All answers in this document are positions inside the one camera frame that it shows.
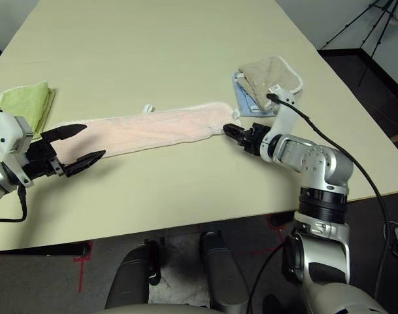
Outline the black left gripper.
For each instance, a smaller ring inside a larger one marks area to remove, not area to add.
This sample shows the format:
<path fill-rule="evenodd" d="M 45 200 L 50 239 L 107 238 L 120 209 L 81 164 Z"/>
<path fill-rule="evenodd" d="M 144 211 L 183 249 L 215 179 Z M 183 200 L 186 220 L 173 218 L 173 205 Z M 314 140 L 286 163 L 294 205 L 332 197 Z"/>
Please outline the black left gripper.
<path fill-rule="evenodd" d="M 62 176 L 64 174 L 66 177 L 72 177 L 99 161 L 106 153 L 106 150 L 86 154 L 79 157 L 75 162 L 65 165 L 63 168 L 56 151 L 50 144 L 54 141 L 73 137 L 86 128 L 87 125 L 85 124 L 69 124 L 42 132 L 41 137 L 43 140 L 35 141 L 30 144 L 25 154 L 28 160 L 28 163 L 23 166 L 25 174 L 30 179 L 36 179 L 42 176 L 49 177 L 51 175 Z"/>

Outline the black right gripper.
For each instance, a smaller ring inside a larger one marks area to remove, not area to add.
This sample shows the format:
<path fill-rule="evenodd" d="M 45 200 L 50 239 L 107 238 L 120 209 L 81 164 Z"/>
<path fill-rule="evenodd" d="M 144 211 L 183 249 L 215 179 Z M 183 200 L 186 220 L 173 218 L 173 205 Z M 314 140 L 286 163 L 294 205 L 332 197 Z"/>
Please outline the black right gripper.
<path fill-rule="evenodd" d="M 244 151 L 250 154 L 260 154 L 260 146 L 264 136 L 268 133 L 268 127 L 253 123 L 249 130 L 236 124 L 225 124 L 224 133 L 234 139 L 239 146 L 244 146 Z"/>

